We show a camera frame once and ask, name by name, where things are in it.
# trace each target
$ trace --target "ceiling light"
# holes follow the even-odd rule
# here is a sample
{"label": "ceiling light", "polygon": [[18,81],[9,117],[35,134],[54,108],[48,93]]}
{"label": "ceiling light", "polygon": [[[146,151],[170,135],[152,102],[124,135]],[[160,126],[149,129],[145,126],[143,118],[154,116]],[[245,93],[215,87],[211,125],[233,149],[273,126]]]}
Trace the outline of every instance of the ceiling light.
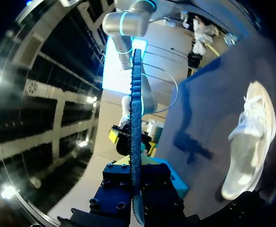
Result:
{"label": "ceiling light", "polygon": [[3,186],[3,190],[1,192],[1,197],[3,199],[10,200],[17,192],[20,190],[16,190],[13,186],[5,185]]}
{"label": "ceiling light", "polygon": [[82,141],[79,143],[79,147],[86,147],[87,146],[87,141]]}
{"label": "ceiling light", "polygon": [[94,103],[94,98],[88,96],[87,99],[86,99],[86,102],[88,102],[88,103]]}

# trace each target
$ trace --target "white cable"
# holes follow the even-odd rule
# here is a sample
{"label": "white cable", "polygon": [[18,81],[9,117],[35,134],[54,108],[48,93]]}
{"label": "white cable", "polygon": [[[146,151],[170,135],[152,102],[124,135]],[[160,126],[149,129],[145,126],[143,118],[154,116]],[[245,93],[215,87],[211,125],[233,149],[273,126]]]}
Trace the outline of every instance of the white cable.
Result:
{"label": "white cable", "polygon": [[166,72],[165,70],[162,70],[162,71],[164,71],[165,73],[167,73],[167,74],[172,78],[172,80],[174,81],[174,83],[175,83],[175,85],[176,85],[176,89],[177,89],[177,94],[176,94],[175,100],[172,102],[172,104],[171,104],[169,107],[167,107],[167,108],[165,108],[165,109],[163,109],[163,110],[156,111],[156,112],[154,112],[154,113],[152,113],[152,114],[157,114],[157,113],[161,113],[161,112],[164,112],[164,111],[168,110],[169,108],[171,108],[171,107],[176,103],[176,101],[177,101],[177,99],[178,99],[179,89],[178,89],[178,84],[177,84],[176,80],[173,78],[172,75],[170,75],[170,74],[169,74],[168,72]]}

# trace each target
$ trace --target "wall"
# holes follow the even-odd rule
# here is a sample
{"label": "wall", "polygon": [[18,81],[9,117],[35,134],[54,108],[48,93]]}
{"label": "wall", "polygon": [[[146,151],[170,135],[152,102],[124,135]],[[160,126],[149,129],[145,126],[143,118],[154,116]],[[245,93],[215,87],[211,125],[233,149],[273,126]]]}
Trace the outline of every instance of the wall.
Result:
{"label": "wall", "polygon": [[[148,40],[144,57],[144,68],[148,80],[158,101],[158,110],[170,105],[170,94],[174,82],[166,73],[170,73],[177,83],[187,77],[187,54],[191,48],[192,38],[184,34],[184,29],[171,28],[163,21],[150,23],[146,35],[142,38]],[[119,160],[123,156],[116,151],[116,145],[108,139],[109,130],[118,125],[122,116],[121,100],[125,94],[104,90],[100,103],[98,131],[94,152],[112,160]],[[167,111],[143,116],[143,120],[157,120],[165,122]]]}
{"label": "wall", "polygon": [[[106,42],[103,42],[103,39],[100,37],[100,26],[102,24],[103,17],[113,11],[115,6],[113,1],[99,0],[102,4],[103,13],[99,18],[93,22],[88,9],[92,8],[96,10],[89,2],[83,2],[78,5],[78,10],[84,19],[86,25],[91,30],[93,37],[95,38],[99,46],[103,46]],[[92,130],[89,130],[89,146],[91,150],[94,150],[96,144],[96,136],[98,137],[99,124],[98,127],[95,126]],[[102,171],[107,163],[111,163],[113,159],[103,157],[101,154],[94,153],[91,157],[88,166],[85,170],[83,177],[76,183],[76,185],[65,195],[49,212],[48,215],[57,218],[61,216],[63,218],[71,217],[71,208],[77,208],[83,211],[89,211],[89,200],[94,197],[98,187],[102,181]]]}
{"label": "wall", "polygon": [[[59,1],[48,6],[46,11],[35,8],[21,23],[13,24],[0,46],[0,161],[11,166],[19,161],[24,169],[19,175],[26,180],[27,176],[52,170],[65,160],[60,154],[61,138],[77,135],[77,140],[71,144],[76,149],[77,141],[86,139],[97,125],[94,114],[90,114],[94,108],[86,100],[88,96],[98,96],[100,89],[92,84],[93,78],[88,73],[78,73],[75,67],[69,69],[60,64],[53,56],[40,52],[39,45],[28,51],[34,58],[31,67],[16,61],[23,51],[28,50],[27,44],[33,33],[42,36],[41,45],[46,43],[71,9],[62,7]],[[75,15],[80,17],[79,12],[71,14],[72,17]],[[79,35],[77,39],[85,41]],[[76,55],[75,49],[72,50],[71,53]],[[66,152],[69,154],[74,149],[69,148]],[[32,172],[26,170],[21,156],[27,153],[38,154],[37,158],[31,156],[25,160],[26,165],[36,166]],[[44,159],[49,164],[40,170],[37,165],[45,162]],[[2,162],[1,170],[5,172]]]}

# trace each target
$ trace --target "shoe lace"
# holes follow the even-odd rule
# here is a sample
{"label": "shoe lace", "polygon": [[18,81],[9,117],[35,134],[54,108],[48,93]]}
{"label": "shoe lace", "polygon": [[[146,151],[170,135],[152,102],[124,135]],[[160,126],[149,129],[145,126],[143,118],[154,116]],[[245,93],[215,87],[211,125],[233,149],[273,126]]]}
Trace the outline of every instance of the shoe lace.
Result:
{"label": "shoe lace", "polygon": [[246,117],[252,118],[265,118],[264,102],[262,104],[259,101],[262,100],[261,96],[247,99],[244,97],[244,112],[239,117],[239,122],[242,122]]}

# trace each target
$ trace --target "yellow block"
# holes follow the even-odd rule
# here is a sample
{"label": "yellow block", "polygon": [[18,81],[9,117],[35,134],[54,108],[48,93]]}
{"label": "yellow block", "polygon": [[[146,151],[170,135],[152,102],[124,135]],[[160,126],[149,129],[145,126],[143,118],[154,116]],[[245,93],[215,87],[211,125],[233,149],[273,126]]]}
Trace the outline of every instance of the yellow block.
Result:
{"label": "yellow block", "polygon": [[118,130],[111,129],[110,132],[109,132],[108,138],[109,138],[113,143],[117,143],[118,134],[119,134]]}
{"label": "yellow block", "polygon": [[154,143],[154,142],[149,142],[149,144],[151,145],[151,149],[149,150],[148,154],[149,154],[150,157],[154,157],[154,155],[155,155],[155,153],[156,153],[156,150],[157,150],[157,149],[155,148],[156,143]]}
{"label": "yellow block", "polygon": [[[126,164],[129,165],[129,155],[125,156],[124,158],[120,159],[119,161],[115,162],[114,165],[122,165]],[[142,165],[147,165],[147,164],[152,164],[152,165],[157,165],[159,164],[158,162],[155,162],[151,157],[147,157],[144,154],[141,154],[141,162]]]}

